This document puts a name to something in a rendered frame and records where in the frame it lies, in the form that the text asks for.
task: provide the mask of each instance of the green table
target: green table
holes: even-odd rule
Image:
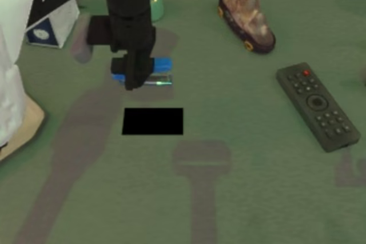
[[[93,14],[106,13],[104,0],[83,2]],[[103,84],[112,57],[107,47],[81,65],[70,57],[70,42],[64,50],[25,45],[18,62],[23,81],[49,119],[34,142],[0,166],[0,243],[196,244],[193,235],[203,237],[200,244],[363,244],[366,183],[360,174],[366,169],[358,171],[357,164],[365,158],[364,139],[351,150],[323,153],[275,72],[308,62],[363,135],[364,0],[262,0],[262,6],[278,39],[265,56],[244,49],[217,16],[217,0],[165,0],[157,27],[180,38],[170,100],[143,102],[112,81]],[[86,100],[90,89],[100,89],[100,101],[64,127],[73,104]],[[105,99],[101,91],[108,90],[114,94]],[[185,135],[121,136],[123,108],[147,105],[183,107]],[[100,155],[83,151],[88,142],[100,146],[87,137],[103,127],[108,134]],[[176,147],[189,140],[197,142],[197,154],[205,146],[226,147],[230,165],[214,192],[204,185],[192,190],[177,175]],[[80,151],[67,149],[72,142]],[[55,156],[60,146],[64,154]],[[220,154],[210,150],[205,157]],[[210,164],[197,164],[197,180],[208,176],[208,168],[199,167]]]

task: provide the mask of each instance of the remote control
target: remote control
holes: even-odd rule
[[[277,80],[326,152],[359,141],[360,133],[307,63],[278,70]]]

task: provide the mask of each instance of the green cup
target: green cup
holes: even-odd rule
[[[158,21],[164,15],[164,5],[162,0],[150,0],[152,21]]]

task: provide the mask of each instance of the circular navigation button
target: circular navigation button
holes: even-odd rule
[[[310,95],[307,104],[314,111],[324,111],[328,107],[328,101],[318,94]]]

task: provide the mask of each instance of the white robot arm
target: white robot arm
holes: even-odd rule
[[[0,147],[21,126],[25,91],[18,66],[33,0],[0,0]]]

